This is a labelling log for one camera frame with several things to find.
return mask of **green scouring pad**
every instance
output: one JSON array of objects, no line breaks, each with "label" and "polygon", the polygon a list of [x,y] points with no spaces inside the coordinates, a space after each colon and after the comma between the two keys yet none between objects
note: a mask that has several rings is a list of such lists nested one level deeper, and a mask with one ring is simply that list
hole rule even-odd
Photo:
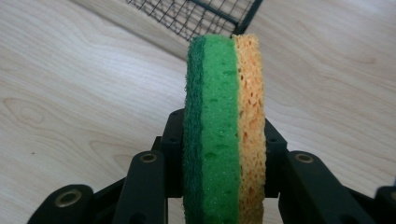
[{"label": "green scouring pad", "polygon": [[265,145],[257,42],[253,35],[191,41],[183,140],[187,223],[262,220]]}]

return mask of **metal grid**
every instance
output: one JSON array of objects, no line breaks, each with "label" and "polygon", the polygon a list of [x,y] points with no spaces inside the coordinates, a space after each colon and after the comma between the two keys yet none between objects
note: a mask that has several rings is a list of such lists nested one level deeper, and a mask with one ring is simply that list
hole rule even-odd
[{"label": "metal grid", "polygon": [[242,34],[262,0],[127,0],[186,40],[205,34]]}]

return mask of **light wood surface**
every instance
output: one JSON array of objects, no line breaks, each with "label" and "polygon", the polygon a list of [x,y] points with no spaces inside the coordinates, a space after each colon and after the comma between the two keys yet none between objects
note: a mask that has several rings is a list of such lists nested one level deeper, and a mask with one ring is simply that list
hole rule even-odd
[{"label": "light wood surface", "polygon": [[125,0],[72,0],[117,25],[127,29],[158,48],[186,59],[189,43],[182,37],[169,31],[166,27],[142,13]]},{"label": "light wood surface", "polygon": [[[263,2],[265,110],[289,142],[373,196],[396,175],[394,1]],[[95,191],[183,107],[186,63],[69,1],[0,0],[0,223],[53,191]],[[180,200],[170,223],[182,223]],[[280,223],[265,200],[266,223]]]}]

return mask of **screw hole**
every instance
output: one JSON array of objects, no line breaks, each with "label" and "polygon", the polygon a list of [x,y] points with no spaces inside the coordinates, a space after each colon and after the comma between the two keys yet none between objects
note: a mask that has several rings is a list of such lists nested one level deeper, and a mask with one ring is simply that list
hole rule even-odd
[{"label": "screw hole", "polygon": [[157,160],[157,156],[155,154],[145,154],[143,156],[140,157],[140,160],[142,162],[154,162]]},{"label": "screw hole", "polygon": [[314,158],[312,158],[306,154],[300,153],[300,154],[296,155],[296,160],[300,161],[300,162],[304,162],[304,163],[311,163],[314,161]]},{"label": "screw hole", "polygon": [[347,215],[347,214],[343,214],[340,216],[340,221],[343,224],[359,224],[359,221],[356,220],[356,218],[354,218],[351,215]]},{"label": "screw hole", "polygon": [[81,198],[82,193],[78,189],[70,189],[62,194],[60,194],[55,199],[55,205],[57,207],[67,207],[70,206]]}]

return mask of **green sponge layer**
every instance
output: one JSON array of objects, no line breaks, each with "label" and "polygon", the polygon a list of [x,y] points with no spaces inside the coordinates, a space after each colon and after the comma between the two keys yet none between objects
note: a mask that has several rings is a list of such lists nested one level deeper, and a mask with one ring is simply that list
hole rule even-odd
[{"label": "green sponge layer", "polygon": [[188,55],[184,119],[187,223],[237,223],[240,163],[234,41],[194,38]]}]

